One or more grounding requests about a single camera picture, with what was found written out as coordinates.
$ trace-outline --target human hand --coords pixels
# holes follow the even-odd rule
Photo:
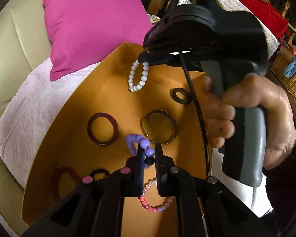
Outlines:
[[[249,75],[229,88],[223,98],[211,92],[212,80],[203,76],[201,109],[209,143],[214,148],[224,145],[235,131],[231,120],[234,107],[251,108],[259,104],[266,109],[267,139],[263,166],[270,170],[282,163],[296,142],[293,113],[286,92],[265,77]]]

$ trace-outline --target pink bead bracelet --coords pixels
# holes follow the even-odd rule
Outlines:
[[[160,212],[160,211],[164,211],[166,210],[169,206],[170,206],[170,203],[172,202],[172,197],[167,197],[166,200],[164,201],[163,204],[161,205],[158,205],[158,206],[151,206],[147,203],[146,199],[145,199],[145,194],[146,192],[153,186],[157,184],[157,179],[155,179],[154,181],[149,181],[149,183],[144,187],[143,189],[143,194],[142,196],[140,196],[138,199],[139,201],[141,202],[141,205],[147,209],[148,211],[150,212],[153,212],[153,213],[157,213],[157,212]]]

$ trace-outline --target brown bangle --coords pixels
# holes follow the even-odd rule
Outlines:
[[[144,119],[145,119],[148,115],[153,114],[153,113],[162,114],[162,115],[166,116],[168,119],[170,119],[170,121],[172,122],[173,127],[174,127],[174,135],[173,135],[172,138],[170,138],[169,140],[165,140],[165,141],[161,142],[160,144],[161,144],[161,145],[165,145],[165,144],[172,143],[173,140],[176,138],[176,135],[177,135],[177,133],[178,133],[178,125],[177,125],[177,123],[176,123],[174,117],[173,117],[170,113],[168,113],[168,112],[166,112],[166,111],[162,111],[162,110],[150,111],[146,116],[144,116],[144,117],[141,119],[141,131],[143,132],[144,136],[147,137],[147,138],[149,138],[149,141],[150,141],[151,143],[153,143],[153,144],[156,144],[156,143],[157,143],[156,141],[150,139],[150,136],[146,133],[146,131],[145,131],[145,129],[144,129]]]
[[[177,92],[184,93],[185,99],[179,98],[176,95]],[[172,99],[174,101],[176,101],[177,103],[188,105],[188,104],[190,104],[192,102],[192,95],[188,90],[185,90],[184,88],[181,88],[181,87],[177,87],[177,88],[174,88],[173,91],[172,91]]]
[[[104,117],[106,119],[108,119],[112,126],[113,126],[113,136],[110,140],[108,141],[100,141],[99,139],[97,139],[93,133],[92,133],[92,130],[91,130],[91,125],[93,123],[94,120],[96,120],[97,118],[100,118],[100,117]],[[116,120],[109,114],[107,113],[104,113],[104,112],[100,112],[100,113],[97,113],[97,114],[94,114],[90,119],[89,119],[89,122],[88,122],[88,128],[87,128],[87,132],[88,132],[88,136],[89,138],[97,145],[100,145],[100,146],[106,146],[106,145],[109,145],[111,143],[113,143],[114,141],[116,141],[117,139],[117,134],[118,134],[118,125],[117,125],[117,122]]]

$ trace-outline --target dark sleeve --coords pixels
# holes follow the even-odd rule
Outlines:
[[[296,145],[290,156],[266,175],[266,192],[274,208],[276,223],[286,236],[296,225]]]

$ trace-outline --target metal bangle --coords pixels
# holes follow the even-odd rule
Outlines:
[[[173,140],[176,138],[176,135],[177,135],[177,133],[178,133],[178,125],[177,125],[177,123],[176,123],[174,117],[173,117],[170,113],[168,113],[168,112],[166,112],[166,111],[162,111],[162,110],[151,111],[151,112],[149,112],[146,116],[144,116],[143,118],[141,118],[141,131],[143,132],[144,136],[147,137],[147,138],[149,139],[149,141],[150,141],[151,143],[153,143],[153,144],[156,144],[156,143],[157,143],[156,141],[150,139],[149,135],[146,133],[146,131],[145,131],[145,129],[144,129],[144,126],[143,126],[144,119],[145,119],[147,116],[149,116],[149,115],[151,115],[151,114],[154,114],[154,113],[162,114],[162,115],[166,116],[167,118],[169,118],[170,121],[172,122],[173,127],[174,127],[174,135],[173,135],[172,138],[170,138],[170,139],[168,139],[168,140],[162,142],[161,145],[166,145],[166,144],[172,143]]]

